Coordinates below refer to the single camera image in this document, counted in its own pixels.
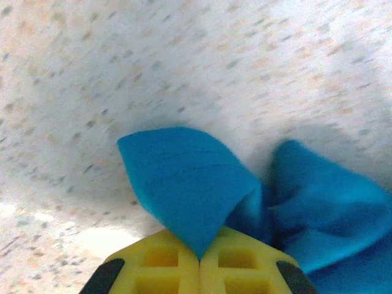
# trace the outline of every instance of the yellow plastic object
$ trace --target yellow plastic object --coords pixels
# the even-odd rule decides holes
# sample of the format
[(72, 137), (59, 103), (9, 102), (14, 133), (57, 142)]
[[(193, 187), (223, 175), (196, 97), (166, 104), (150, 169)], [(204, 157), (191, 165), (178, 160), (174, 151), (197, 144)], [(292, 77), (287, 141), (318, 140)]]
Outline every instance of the yellow plastic object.
[(223, 227), (200, 264), (168, 230), (106, 259), (125, 261), (109, 294), (292, 294), (276, 266), (297, 262), (262, 242)]

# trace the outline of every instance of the blue fabric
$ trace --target blue fabric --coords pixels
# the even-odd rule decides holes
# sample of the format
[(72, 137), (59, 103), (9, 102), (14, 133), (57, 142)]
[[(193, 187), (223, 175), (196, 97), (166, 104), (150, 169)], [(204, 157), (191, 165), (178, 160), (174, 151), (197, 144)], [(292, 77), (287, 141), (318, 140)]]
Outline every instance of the blue fabric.
[(392, 197), (287, 141), (272, 190), (212, 136), (176, 127), (119, 149), (141, 205), (200, 259), (223, 224), (298, 260), (320, 294), (392, 293)]

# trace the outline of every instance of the square hole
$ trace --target square hole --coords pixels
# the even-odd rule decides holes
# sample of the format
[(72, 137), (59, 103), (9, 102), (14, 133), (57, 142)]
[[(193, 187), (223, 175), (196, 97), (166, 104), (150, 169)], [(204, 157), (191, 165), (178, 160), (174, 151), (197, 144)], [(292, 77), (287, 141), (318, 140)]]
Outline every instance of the square hole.
[(178, 277), (138, 277), (132, 294), (178, 294)]
[(154, 247), (147, 250), (144, 266), (178, 266), (178, 249), (175, 247)]
[(225, 279), (226, 294), (270, 294), (268, 281), (258, 279), (239, 279), (235, 277)]
[(222, 249), (218, 256), (220, 268), (257, 268), (255, 254), (246, 248)]

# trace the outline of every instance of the terrazzo surface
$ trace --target terrazzo surface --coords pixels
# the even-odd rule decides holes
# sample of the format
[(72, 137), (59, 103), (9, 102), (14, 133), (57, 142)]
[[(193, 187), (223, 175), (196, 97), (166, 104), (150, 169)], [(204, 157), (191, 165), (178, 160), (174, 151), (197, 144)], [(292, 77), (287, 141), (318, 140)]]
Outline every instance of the terrazzo surface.
[(0, 293), (77, 293), (162, 227), (123, 135), (189, 126), (268, 180), (286, 137), (392, 188), (389, 1), (0, 0)]

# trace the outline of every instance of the speckled surface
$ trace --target speckled surface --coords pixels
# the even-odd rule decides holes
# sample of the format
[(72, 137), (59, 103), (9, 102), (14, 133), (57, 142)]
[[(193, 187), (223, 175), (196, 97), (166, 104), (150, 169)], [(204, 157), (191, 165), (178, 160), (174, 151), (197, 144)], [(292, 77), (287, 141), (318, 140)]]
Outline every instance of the speckled surface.
[(191, 126), (268, 179), (284, 137), (392, 188), (388, 1), (0, 1), (0, 293), (77, 293), (161, 229), (116, 140)]

